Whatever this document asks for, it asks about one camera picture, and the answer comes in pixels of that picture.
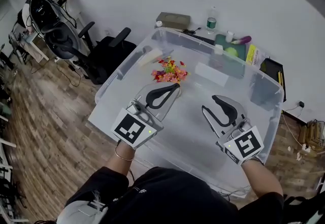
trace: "forearm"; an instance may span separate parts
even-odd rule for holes
[[[283,195],[280,182],[260,162],[249,160],[242,164],[242,168],[250,186],[258,197],[271,192]]]
[[[119,145],[116,147],[116,153],[124,159],[133,159],[135,152],[136,151],[132,147],[130,147],[124,142],[120,142]],[[119,158],[114,153],[112,157],[107,161],[105,166],[115,172],[121,173],[126,176],[128,170],[130,169],[132,161],[126,161],[122,158]]]

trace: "wrist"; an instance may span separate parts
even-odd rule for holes
[[[256,165],[263,165],[263,163],[261,162],[261,160],[259,160],[259,159],[255,158],[255,157],[253,157],[253,158],[251,158],[250,160],[244,162],[241,166],[242,166],[243,168],[245,168],[245,167],[251,167],[251,166],[254,167],[254,166],[256,166]]]
[[[119,144],[116,146],[115,152],[118,156],[127,160],[132,160],[136,153],[136,151],[131,146],[123,141],[119,142]]]

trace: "wooden floor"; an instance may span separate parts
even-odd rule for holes
[[[34,72],[39,65],[32,64]],[[58,68],[78,84],[79,76],[64,61],[58,62]],[[17,144],[17,148],[7,149],[8,157],[14,180],[27,197],[27,209],[20,209],[34,222],[56,219],[66,200],[105,163],[116,144],[87,122],[97,87],[84,78],[73,87],[53,60],[32,72],[30,63],[20,66],[10,84],[13,116],[4,138]],[[297,125],[290,119],[287,122],[298,136]],[[324,170],[324,159],[303,156],[297,161],[295,147],[281,121],[267,167],[279,178],[285,193],[312,197],[322,176],[314,172]],[[252,193],[244,200],[231,197],[238,207],[252,200]]]

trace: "water bottle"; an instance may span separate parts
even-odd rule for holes
[[[211,7],[208,13],[208,20],[207,20],[207,30],[208,32],[214,33],[216,30],[217,25],[217,11],[215,7]]]

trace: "chair armrest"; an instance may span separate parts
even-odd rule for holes
[[[83,37],[90,28],[92,28],[92,26],[95,24],[95,22],[90,22],[89,24],[87,24],[82,30],[81,32],[78,34],[78,37],[81,38]]]
[[[120,44],[122,41],[125,40],[125,38],[131,33],[131,29],[126,27],[118,34],[118,36],[115,37],[114,40],[110,42],[108,45],[109,47],[116,47],[118,44]]]

